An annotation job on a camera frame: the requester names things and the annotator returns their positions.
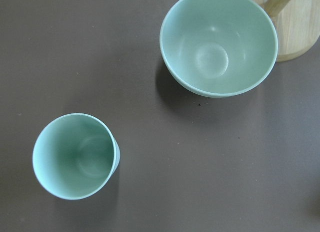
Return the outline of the wooden cup tree stand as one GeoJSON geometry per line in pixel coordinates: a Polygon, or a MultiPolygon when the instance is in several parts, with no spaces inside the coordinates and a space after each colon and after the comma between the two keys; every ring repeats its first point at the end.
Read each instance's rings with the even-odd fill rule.
{"type": "Polygon", "coordinates": [[[320,36],[320,0],[253,0],[271,18],[278,36],[277,62],[306,53],[320,36]]]}

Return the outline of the green plastic cup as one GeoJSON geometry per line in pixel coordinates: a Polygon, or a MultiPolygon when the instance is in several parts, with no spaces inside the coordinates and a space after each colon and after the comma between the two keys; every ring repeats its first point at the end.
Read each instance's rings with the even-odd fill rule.
{"type": "Polygon", "coordinates": [[[35,141],[34,174],[50,194],[80,200],[98,192],[120,163],[120,148],[100,119],[72,113],[48,123],[35,141]]]}

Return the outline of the green plastic bowl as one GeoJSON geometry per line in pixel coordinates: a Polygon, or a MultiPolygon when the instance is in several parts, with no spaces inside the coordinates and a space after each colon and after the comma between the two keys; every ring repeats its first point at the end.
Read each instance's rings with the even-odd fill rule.
{"type": "Polygon", "coordinates": [[[179,0],[164,17],[159,36],[172,77],[211,98],[255,88],[278,55],[276,29],[253,0],[179,0]]]}

